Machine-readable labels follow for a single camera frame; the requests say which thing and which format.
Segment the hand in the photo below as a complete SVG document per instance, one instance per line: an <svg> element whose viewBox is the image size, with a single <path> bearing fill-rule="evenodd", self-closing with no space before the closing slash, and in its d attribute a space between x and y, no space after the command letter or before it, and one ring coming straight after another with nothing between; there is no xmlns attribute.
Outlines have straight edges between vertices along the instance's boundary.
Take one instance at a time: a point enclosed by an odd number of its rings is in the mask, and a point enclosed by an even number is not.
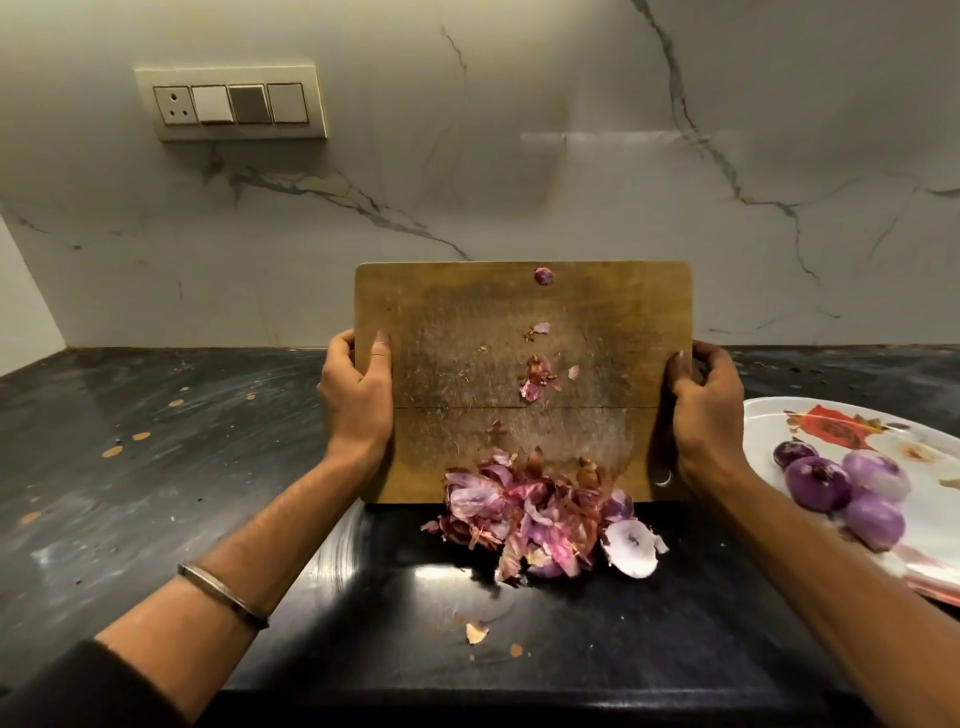
<svg viewBox="0 0 960 728"><path fill-rule="evenodd" d="M691 485L749 471L743 454L743 384L730 355L715 344L693 342L693 355L706 362L707 381L690 377L687 352L667 367L667 382L677 397L673 433L680 475Z"/></svg>
<svg viewBox="0 0 960 728"><path fill-rule="evenodd" d="M352 349L353 329L333 337L317 391L330 430L327 456L358 459L366 480L376 472L394 431L390 339L377 332L365 375L353 367Z"/></svg>

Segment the floral pattern plate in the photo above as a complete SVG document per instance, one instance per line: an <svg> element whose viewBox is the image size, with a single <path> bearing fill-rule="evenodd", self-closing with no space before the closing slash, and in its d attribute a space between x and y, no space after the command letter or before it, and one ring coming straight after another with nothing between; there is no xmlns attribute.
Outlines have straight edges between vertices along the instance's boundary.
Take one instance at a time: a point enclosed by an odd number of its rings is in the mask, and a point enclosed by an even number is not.
<svg viewBox="0 0 960 728"><path fill-rule="evenodd" d="M960 439L842 402L806 397L744 402L747 460L785 494L783 473L772 453L794 437L838 463L852 449L873 449L900 463L913 486L900 504L906 533L889 553L872 556L917 592L960 606Z"/></svg>

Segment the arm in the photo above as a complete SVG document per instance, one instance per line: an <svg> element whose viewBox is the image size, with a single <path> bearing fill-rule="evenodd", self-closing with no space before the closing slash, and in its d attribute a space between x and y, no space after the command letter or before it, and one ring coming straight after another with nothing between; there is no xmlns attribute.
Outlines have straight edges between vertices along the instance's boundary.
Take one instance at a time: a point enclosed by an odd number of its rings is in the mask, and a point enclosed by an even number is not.
<svg viewBox="0 0 960 728"><path fill-rule="evenodd" d="M732 524L767 577L891 728L960 726L960 625L764 483L743 454L743 385L727 353L671 361L680 472Z"/></svg>
<svg viewBox="0 0 960 728"><path fill-rule="evenodd" d="M259 614L270 614L375 472L393 429L390 347L377 335L370 369L350 363L352 331L335 337L318 386L329 419L326 456L200 566ZM256 633L227 607L175 577L97 635L196 720Z"/></svg>

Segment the white marble backsplash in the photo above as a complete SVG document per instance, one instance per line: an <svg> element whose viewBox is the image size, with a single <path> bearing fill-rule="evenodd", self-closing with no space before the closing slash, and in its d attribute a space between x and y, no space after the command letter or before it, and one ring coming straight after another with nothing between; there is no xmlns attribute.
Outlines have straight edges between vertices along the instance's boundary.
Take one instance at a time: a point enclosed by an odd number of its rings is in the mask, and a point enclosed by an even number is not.
<svg viewBox="0 0 960 728"><path fill-rule="evenodd" d="M288 61L327 142L161 145L131 71ZM721 343L960 343L952 0L10 0L0 63L74 346L320 346L362 262L551 258L689 260Z"/></svg>

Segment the forearm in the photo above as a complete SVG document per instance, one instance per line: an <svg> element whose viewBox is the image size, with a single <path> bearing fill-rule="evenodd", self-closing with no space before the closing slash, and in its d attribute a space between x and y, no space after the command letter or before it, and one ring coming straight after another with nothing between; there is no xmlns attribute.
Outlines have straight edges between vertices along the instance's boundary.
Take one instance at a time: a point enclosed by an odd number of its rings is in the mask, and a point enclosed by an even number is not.
<svg viewBox="0 0 960 728"><path fill-rule="evenodd" d="M960 725L960 627L753 472L695 484L891 728Z"/></svg>
<svg viewBox="0 0 960 728"><path fill-rule="evenodd" d="M200 565L263 614L273 612L355 498L362 453L331 453ZM175 577L97 640L196 719L250 647L255 632L225 606Z"/></svg>

